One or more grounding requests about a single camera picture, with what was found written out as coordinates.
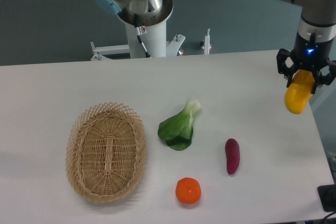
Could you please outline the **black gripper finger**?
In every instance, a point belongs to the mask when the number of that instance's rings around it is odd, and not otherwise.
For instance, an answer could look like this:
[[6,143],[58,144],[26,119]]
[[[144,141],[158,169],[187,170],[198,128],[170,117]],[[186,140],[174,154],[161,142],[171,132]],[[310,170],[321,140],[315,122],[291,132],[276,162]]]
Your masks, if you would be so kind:
[[[287,66],[287,59],[292,61],[291,67]],[[284,78],[287,80],[286,87],[289,87],[292,83],[293,76],[299,70],[299,60],[297,55],[293,50],[289,51],[287,49],[281,48],[276,55],[276,60],[278,73],[284,76]]]
[[[329,72],[324,76],[321,73],[321,69],[323,67],[328,66]],[[326,60],[322,67],[316,67],[315,65],[312,65],[312,75],[314,78],[314,84],[311,89],[311,94],[315,94],[317,87],[321,87],[323,85],[329,86],[335,79],[335,60]]]

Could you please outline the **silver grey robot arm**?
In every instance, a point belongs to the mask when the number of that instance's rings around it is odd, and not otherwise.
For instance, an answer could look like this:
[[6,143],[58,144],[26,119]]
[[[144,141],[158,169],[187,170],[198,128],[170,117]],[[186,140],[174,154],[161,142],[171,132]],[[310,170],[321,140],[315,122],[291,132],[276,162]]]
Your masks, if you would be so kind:
[[[93,54],[128,51],[132,58],[174,57],[184,42],[176,35],[166,40],[166,21],[173,11],[172,0],[95,0],[106,13],[116,15],[125,24],[126,46],[93,47]],[[280,49],[276,56],[278,72],[289,86],[298,79],[298,71],[312,74],[311,93],[335,79],[335,61],[329,58],[335,38],[335,0],[281,0],[302,8],[294,48]]]

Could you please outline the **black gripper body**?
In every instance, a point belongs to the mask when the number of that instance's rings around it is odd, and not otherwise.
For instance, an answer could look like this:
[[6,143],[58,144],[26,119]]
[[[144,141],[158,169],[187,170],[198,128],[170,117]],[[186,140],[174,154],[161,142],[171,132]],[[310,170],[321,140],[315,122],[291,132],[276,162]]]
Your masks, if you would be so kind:
[[311,45],[309,40],[302,38],[297,33],[290,57],[298,69],[306,71],[316,69],[319,71],[328,65],[330,50],[331,40],[315,42]]

